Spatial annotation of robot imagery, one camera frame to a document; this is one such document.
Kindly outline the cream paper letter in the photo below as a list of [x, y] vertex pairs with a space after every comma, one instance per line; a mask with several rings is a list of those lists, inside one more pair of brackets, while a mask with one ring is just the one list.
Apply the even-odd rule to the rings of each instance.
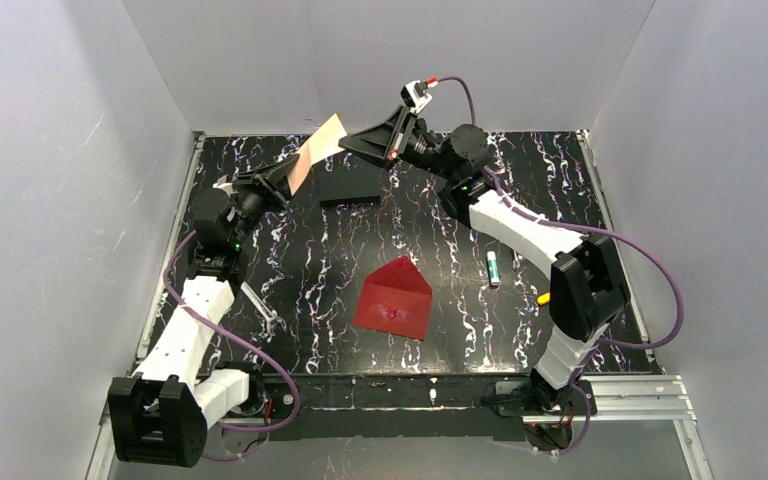
[[304, 184], [315, 164], [343, 151], [339, 141], [346, 135], [341, 118], [335, 113], [302, 144], [297, 151], [297, 160], [287, 175], [292, 196]]

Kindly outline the green white glue stick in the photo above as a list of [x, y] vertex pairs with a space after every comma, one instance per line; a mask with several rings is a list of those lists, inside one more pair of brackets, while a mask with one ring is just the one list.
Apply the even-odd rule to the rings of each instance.
[[501, 283], [497, 255], [494, 251], [488, 251], [486, 254], [486, 267], [489, 285], [497, 288]]

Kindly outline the red envelope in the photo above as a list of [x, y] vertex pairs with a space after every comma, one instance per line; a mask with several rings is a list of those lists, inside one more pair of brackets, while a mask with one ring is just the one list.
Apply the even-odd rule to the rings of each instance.
[[414, 262], [402, 256], [365, 279], [353, 325], [424, 341], [433, 292]]

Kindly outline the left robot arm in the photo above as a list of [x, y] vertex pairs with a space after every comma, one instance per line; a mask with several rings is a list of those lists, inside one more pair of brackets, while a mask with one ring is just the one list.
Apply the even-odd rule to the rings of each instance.
[[166, 280], [176, 308], [154, 347], [135, 371], [112, 380], [107, 394], [112, 437], [122, 462], [192, 467], [208, 432], [244, 405], [255, 381], [245, 367], [216, 367], [199, 379], [207, 347], [245, 283], [244, 240], [263, 214], [287, 206], [305, 174], [300, 156], [220, 180], [192, 201], [192, 231], [167, 266], [186, 259], [183, 290]]

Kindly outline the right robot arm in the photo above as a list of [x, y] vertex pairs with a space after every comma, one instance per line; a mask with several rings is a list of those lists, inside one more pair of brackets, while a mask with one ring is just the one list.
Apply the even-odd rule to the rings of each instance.
[[450, 218], [507, 245], [548, 279], [554, 325], [544, 353], [528, 380], [483, 402], [526, 413], [569, 404], [588, 356], [630, 301], [613, 239], [580, 225], [553, 226], [503, 193], [486, 170], [494, 160], [488, 135], [474, 124], [438, 134], [402, 106], [382, 123], [344, 135], [338, 144], [382, 169], [402, 160], [444, 179], [438, 197]]

